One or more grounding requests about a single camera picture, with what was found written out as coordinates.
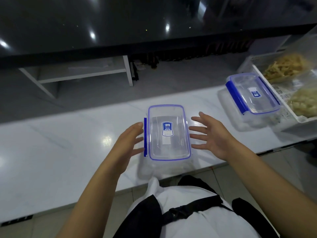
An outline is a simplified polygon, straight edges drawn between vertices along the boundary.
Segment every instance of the black surface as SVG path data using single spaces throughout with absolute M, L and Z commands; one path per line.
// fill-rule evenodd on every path
M 0 67 L 303 34 L 317 23 L 316 2 L 0 0 Z

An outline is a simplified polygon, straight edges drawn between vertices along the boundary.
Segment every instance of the right hand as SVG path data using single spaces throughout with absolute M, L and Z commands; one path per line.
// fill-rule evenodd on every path
M 206 127 L 190 126 L 189 130 L 204 134 L 190 134 L 190 137 L 207 141 L 205 144 L 192 144 L 192 148 L 209 150 L 219 159 L 228 161 L 229 152 L 232 151 L 233 146 L 240 144 L 239 141 L 230 134 L 220 121 L 203 112 L 199 112 L 199 117 L 192 117 L 192 120 Z

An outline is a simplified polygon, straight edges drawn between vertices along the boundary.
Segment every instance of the apron strap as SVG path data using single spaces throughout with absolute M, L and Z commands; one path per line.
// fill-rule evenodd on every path
M 180 219 L 187 219 L 194 212 L 205 211 L 211 207 L 216 206 L 225 208 L 233 212 L 233 210 L 223 205 L 223 201 L 219 195 L 210 196 L 199 200 L 195 200 L 187 205 L 182 205 L 177 208 L 169 209 L 168 212 L 165 212 L 162 215 L 163 226 Z

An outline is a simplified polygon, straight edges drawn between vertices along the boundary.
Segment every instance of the container lid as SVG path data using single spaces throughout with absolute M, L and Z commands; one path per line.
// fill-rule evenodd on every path
M 260 115 L 276 112 L 280 104 L 263 80 L 254 73 L 231 75 L 226 87 L 240 112 Z
M 184 160 L 191 156 L 187 122 L 181 105 L 149 107 L 146 129 L 152 160 Z

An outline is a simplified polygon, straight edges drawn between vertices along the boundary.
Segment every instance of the tiled floor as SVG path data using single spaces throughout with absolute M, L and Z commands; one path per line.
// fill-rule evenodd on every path
M 305 146 L 290 148 L 262 156 L 262 158 L 289 182 L 317 201 L 317 162 L 303 152 L 305 149 L 307 149 Z M 230 166 L 223 166 L 213 170 L 207 169 L 207 171 L 193 174 L 193 176 L 204 180 L 228 202 L 241 197 L 261 211 L 256 201 Z M 176 185 L 178 180 L 179 177 L 163 180 L 161 185 Z M 127 190 L 125 193 L 121 192 L 115 196 L 104 238 L 113 237 L 133 201 L 143 196 L 146 188 L 146 185 L 135 187 L 132 188 L 132 191 Z M 71 210 L 72 208 L 66 208 L 49 214 L 44 213 L 44 215 L 34 216 L 31 220 L 2 227 L 0 228 L 0 237 L 55 237 Z

